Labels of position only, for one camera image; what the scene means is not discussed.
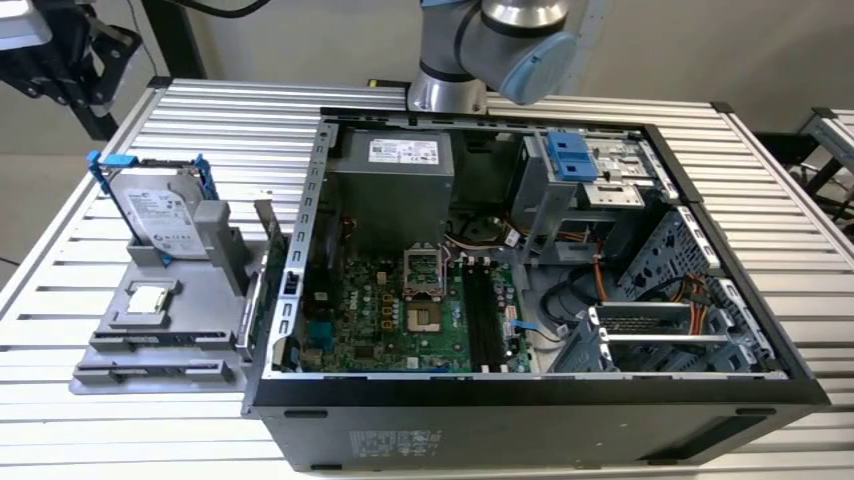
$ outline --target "expansion slot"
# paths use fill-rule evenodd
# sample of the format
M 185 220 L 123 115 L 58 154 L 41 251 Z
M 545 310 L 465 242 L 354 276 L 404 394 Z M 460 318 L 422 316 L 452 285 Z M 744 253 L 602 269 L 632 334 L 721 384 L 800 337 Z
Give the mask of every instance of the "expansion slot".
M 504 363 L 500 325 L 496 318 L 496 298 L 489 276 L 490 267 L 476 263 L 462 267 L 462 295 L 468 322 L 470 366 L 476 372 L 498 372 Z

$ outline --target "side panel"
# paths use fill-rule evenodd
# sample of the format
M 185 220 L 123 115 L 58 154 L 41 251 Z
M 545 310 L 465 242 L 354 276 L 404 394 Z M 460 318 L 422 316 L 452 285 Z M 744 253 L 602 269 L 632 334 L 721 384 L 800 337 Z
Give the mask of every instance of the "side panel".
M 606 405 L 265 407 L 257 413 L 293 469 L 306 471 L 695 464 L 801 411 Z M 721 434 L 731 437 L 716 443 Z M 665 457 L 675 461 L 661 462 Z

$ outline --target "motherboard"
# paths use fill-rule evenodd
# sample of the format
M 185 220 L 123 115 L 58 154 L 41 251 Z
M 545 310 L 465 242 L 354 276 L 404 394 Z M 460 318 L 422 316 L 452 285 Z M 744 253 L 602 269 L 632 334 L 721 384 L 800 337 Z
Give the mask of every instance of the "motherboard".
M 436 265 L 424 251 L 416 253 L 396 258 L 352 255 L 345 259 L 330 288 L 337 297 L 330 318 L 308 321 L 302 369 L 337 373 L 480 372 L 482 367 L 472 360 L 478 360 L 477 352 L 486 344 L 500 355 L 502 366 L 496 368 L 529 372 L 528 347 L 521 331 L 510 326 L 512 320 L 518 320 L 508 268 L 478 264 L 489 295 L 472 297 L 484 290 L 468 280 L 473 266 L 461 259 L 442 259 L 440 254 L 433 257 Z M 416 293 L 418 285 L 429 288 Z M 513 318 L 505 318 L 506 312 Z M 473 326 L 468 321 L 472 315 L 477 317 Z

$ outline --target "label sticker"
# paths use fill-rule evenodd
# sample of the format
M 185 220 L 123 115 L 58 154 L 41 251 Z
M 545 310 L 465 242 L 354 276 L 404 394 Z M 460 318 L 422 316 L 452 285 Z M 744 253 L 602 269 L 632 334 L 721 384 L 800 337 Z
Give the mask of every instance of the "label sticker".
M 441 430 L 353 430 L 349 445 L 356 457 L 432 457 Z
M 167 190 L 125 190 L 130 210 L 157 250 L 173 257 L 204 256 L 204 245 L 192 224 L 184 199 Z
M 421 140 L 370 140 L 368 162 L 438 165 L 438 142 Z
M 506 237 L 504 237 L 504 243 L 509 248 L 514 247 L 516 244 L 518 243 L 518 237 L 520 237 L 518 232 L 516 232 L 516 230 L 510 228 L 509 233 L 506 234 Z

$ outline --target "metal frame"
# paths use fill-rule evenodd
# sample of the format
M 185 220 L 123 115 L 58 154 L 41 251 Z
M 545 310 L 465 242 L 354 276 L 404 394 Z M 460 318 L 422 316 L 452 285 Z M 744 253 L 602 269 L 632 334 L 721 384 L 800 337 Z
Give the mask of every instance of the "metal frame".
M 175 81 L 167 90 L 145 93 L 106 150 L 186 159 L 206 149 L 213 153 L 208 158 L 220 194 L 237 217 L 234 224 L 250 235 L 260 233 L 256 224 L 241 219 L 241 212 L 253 196 L 269 196 L 282 230 L 289 232 L 298 199 L 294 185 L 302 181 L 320 106 L 397 109 L 402 92 Z M 696 475 L 701 480 L 788 480 L 809 473 L 827 480 L 851 478 L 851 257 L 836 247 L 823 216 L 812 213 L 815 206 L 804 207 L 811 201 L 789 193 L 796 186 L 769 167 L 769 156 L 745 141 L 751 134 L 733 128 L 729 116 L 705 103 L 550 97 L 517 107 L 493 97 L 489 108 L 493 115 L 657 125 L 833 403 L 827 412 L 701 466 L 620 468 L 598 474 L 615 479 Z M 117 212 L 90 187 L 86 178 L 0 293 L 0 344 L 6 346 L 0 348 L 0 428 L 14 428 L 17 444 L 10 447 L 14 458 L 5 463 L 30 464 L 15 473 L 31 478 L 47 472 L 39 465 L 47 457 L 53 463 L 69 463 L 58 467 L 66 475 L 121 474 L 126 464 L 115 461 L 135 462 L 134 472 L 149 476 L 174 476 L 185 468 L 197 476 L 292 475 L 260 424 L 234 420 L 240 395 L 158 394 L 126 396 L 117 402 L 114 397 L 81 400 L 66 393 L 70 367 L 94 328 L 91 318 L 107 302 L 109 294 L 103 298 L 98 289 L 117 285 L 126 262 L 115 245 L 123 248 L 129 233 L 117 226 Z M 75 285 L 73 294 L 61 289 L 67 285 Z M 145 448 L 121 443 L 127 441 L 146 442 Z M 500 474 L 572 478 L 588 477 L 590 472 L 558 468 Z M 410 480 L 494 475 L 486 470 L 400 474 Z

